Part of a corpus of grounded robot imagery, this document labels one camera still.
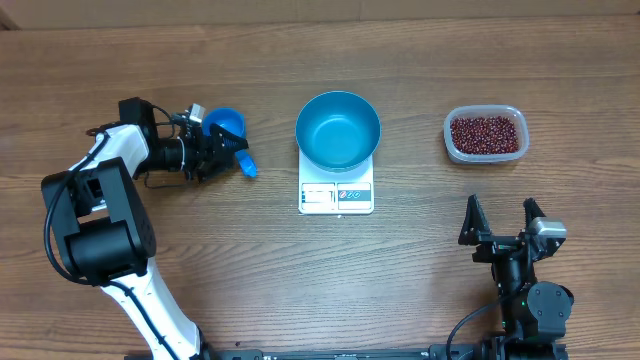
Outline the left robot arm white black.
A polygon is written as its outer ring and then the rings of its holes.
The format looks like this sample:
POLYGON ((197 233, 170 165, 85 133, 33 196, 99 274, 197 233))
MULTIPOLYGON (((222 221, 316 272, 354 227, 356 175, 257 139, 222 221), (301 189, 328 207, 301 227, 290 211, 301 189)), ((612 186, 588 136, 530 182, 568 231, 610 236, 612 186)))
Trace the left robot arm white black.
POLYGON ((203 183, 234 166, 256 176, 244 116, 193 104, 168 115, 171 133, 163 137, 157 105, 133 97, 118 106, 119 121, 88 130, 95 143, 81 161, 41 182, 47 258, 66 280, 98 287, 117 302, 150 358, 215 359, 160 275, 156 236, 134 182, 167 171, 203 183))

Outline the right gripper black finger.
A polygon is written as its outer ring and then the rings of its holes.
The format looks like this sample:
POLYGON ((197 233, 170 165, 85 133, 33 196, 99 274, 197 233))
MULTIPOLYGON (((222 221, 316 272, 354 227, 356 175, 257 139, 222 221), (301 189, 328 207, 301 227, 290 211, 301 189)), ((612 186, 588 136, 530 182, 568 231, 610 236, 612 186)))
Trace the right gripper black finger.
POLYGON ((476 194, 467 201, 465 219, 458 238, 459 245, 479 245, 491 236, 491 228, 476 194))
POLYGON ((536 218, 545 217, 534 198, 527 198, 523 202, 525 210, 525 228, 528 229, 536 218))

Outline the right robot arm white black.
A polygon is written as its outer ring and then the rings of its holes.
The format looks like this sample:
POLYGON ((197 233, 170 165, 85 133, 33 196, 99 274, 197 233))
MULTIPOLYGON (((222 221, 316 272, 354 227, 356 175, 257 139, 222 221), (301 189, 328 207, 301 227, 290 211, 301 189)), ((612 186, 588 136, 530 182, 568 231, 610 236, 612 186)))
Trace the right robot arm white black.
POLYGON ((468 321, 500 309, 502 330, 486 335, 476 345, 460 346, 462 359, 566 359, 558 342, 566 335, 574 295, 559 284, 537 279, 534 264, 552 257, 565 242, 567 228, 548 217, 533 198, 523 202, 525 226, 515 236, 492 232, 475 195, 467 201, 458 243, 473 246, 472 260, 491 266, 498 299, 463 318, 445 344, 446 357, 454 357, 453 338, 468 321))

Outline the blue plastic measuring scoop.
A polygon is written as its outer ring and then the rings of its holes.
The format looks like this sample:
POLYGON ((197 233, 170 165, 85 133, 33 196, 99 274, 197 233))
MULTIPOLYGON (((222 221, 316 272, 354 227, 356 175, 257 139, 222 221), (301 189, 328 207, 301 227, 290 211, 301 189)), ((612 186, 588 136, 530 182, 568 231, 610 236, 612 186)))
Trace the blue plastic measuring scoop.
MULTIPOLYGON (((211 111, 203 120, 203 133, 210 135, 210 127, 219 125, 232 134, 246 138, 246 123, 244 115, 233 108, 218 108, 211 111)), ((249 153, 243 149, 235 153, 235 158, 245 177, 256 178, 258 167, 249 153)))

